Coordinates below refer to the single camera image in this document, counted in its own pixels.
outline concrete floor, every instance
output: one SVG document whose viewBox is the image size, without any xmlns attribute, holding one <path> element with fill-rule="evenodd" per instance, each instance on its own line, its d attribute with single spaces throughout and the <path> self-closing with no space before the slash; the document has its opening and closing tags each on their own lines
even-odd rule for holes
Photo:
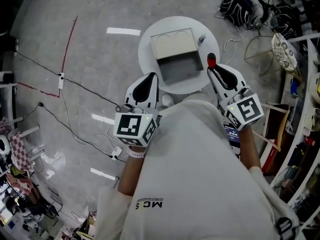
<svg viewBox="0 0 320 240">
<path fill-rule="evenodd" d="M 127 87 L 142 76 L 138 62 L 138 45 L 143 32 L 154 22 L 169 16 L 186 16 L 200 21 L 214 34 L 220 47 L 220 62 L 227 62 L 234 54 L 234 45 L 226 52 L 223 45 L 229 39 L 239 39 L 240 33 L 229 22 L 214 17 L 221 0 L 26 0 L 21 8 L 12 33 L 20 38 L 19 52 L 61 72 L 68 38 L 77 17 L 64 65 L 67 78 L 98 92 L 102 96 L 121 104 Z M 106 34 L 108 27 L 141 30 L 140 36 Z M 261 29 L 263 35 L 271 35 L 268 27 Z M 257 31 L 241 34 L 243 41 L 237 42 L 235 58 L 229 63 L 239 70 L 261 102 L 276 102 L 279 99 L 279 74 L 259 78 L 270 62 L 270 56 L 262 56 L 247 63 L 245 48 Z M 270 39 L 257 41 L 248 50 L 249 54 L 270 49 Z M 38 102 L 53 112 L 59 120 L 68 123 L 66 107 L 62 97 L 49 96 L 42 90 L 59 94 L 58 77 L 38 65 L 17 55 L 11 65 L 19 82 L 38 90 L 18 85 L 16 97 L 17 116 L 25 116 Z M 214 96 L 211 86 L 204 89 Z M 63 97 L 66 102 L 71 128 L 81 138 L 97 145 L 107 153 L 112 152 L 104 136 L 109 124 L 97 120 L 113 119 L 115 106 L 82 88 L 65 82 Z M 254 125 L 262 132 L 264 120 Z M 103 186 L 112 186 L 114 181 L 94 174 L 91 169 L 111 176 L 121 175 L 124 163 L 113 161 L 89 145 L 77 143 L 70 131 L 39 107 L 26 121 L 19 124 L 22 130 L 40 125 L 40 131 L 29 137 L 33 145 L 44 146 L 41 157 L 43 172 L 33 180 L 43 190 L 55 190 L 64 205 L 65 214 L 75 219 L 71 211 L 85 217 L 89 203 L 96 203 L 98 191 Z M 257 140 L 259 149 L 263 142 Z M 37 170 L 42 164 L 36 161 Z M 67 225 L 77 223 L 66 217 Z"/>
</svg>

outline wristband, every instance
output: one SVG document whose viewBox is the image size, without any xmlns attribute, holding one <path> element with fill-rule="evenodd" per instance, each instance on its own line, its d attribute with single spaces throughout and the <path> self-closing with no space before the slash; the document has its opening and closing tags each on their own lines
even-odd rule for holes
<svg viewBox="0 0 320 240">
<path fill-rule="evenodd" d="M 126 147 L 126 152 L 130 157 L 133 158 L 144 158 L 147 152 L 147 149 L 145 149 L 143 152 L 135 152 L 133 151 L 129 146 Z"/>
</svg>

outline phone screen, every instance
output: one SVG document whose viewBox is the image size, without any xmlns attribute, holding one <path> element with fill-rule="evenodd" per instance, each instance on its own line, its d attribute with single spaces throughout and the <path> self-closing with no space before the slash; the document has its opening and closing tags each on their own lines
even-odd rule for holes
<svg viewBox="0 0 320 240">
<path fill-rule="evenodd" d="M 236 142 L 236 143 L 240 143 L 239 141 L 239 132 L 237 129 L 229 126 L 229 125 L 224 125 L 226 134 L 229 137 L 229 141 L 230 142 Z"/>
</svg>

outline white round table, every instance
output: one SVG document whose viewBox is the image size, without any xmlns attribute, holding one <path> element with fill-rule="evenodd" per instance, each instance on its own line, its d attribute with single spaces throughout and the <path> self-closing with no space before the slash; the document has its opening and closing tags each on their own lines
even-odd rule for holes
<svg viewBox="0 0 320 240">
<path fill-rule="evenodd" d="M 198 41 L 201 35 L 205 34 L 205 40 L 199 45 L 198 50 L 203 70 L 197 77 L 167 84 L 162 78 L 159 65 L 155 58 L 151 45 L 151 37 L 166 32 L 188 28 L 192 29 L 196 41 Z M 139 43 L 138 60 L 143 74 L 148 74 L 150 72 L 155 72 L 157 74 L 159 77 L 159 88 L 161 90 L 171 94 L 190 94 L 201 90 L 210 82 L 207 76 L 207 56 L 209 53 L 214 53 L 216 56 L 216 62 L 220 62 L 218 42 L 211 31 L 195 19 L 183 16 L 173 16 L 157 21 L 144 32 Z"/>
</svg>

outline white outlet box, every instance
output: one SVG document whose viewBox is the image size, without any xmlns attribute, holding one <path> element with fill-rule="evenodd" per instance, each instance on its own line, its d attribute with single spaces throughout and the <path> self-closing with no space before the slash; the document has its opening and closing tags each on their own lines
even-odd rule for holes
<svg viewBox="0 0 320 240">
<path fill-rule="evenodd" d="M 59 76 L 59 84 L 58 87 L 59 89 L 63 89 L 64 88 L 64 84 L 65 84 L 65 73 L 60 73 L 61 76 Z"/>
<path fill-rule="evenodd" d="M 111 156 L 112 156 L 111 159 L 112 159 L 112 160 L 116 160 L 115 157 L 120 156 L 121 152 L 122 152 L 122 148 L 119 147 L 119 146 L 116 146 L 115 149 L 114 149 L 114 150 L 112 151 L 112 153 L 111 153 Z"/>
</svg>

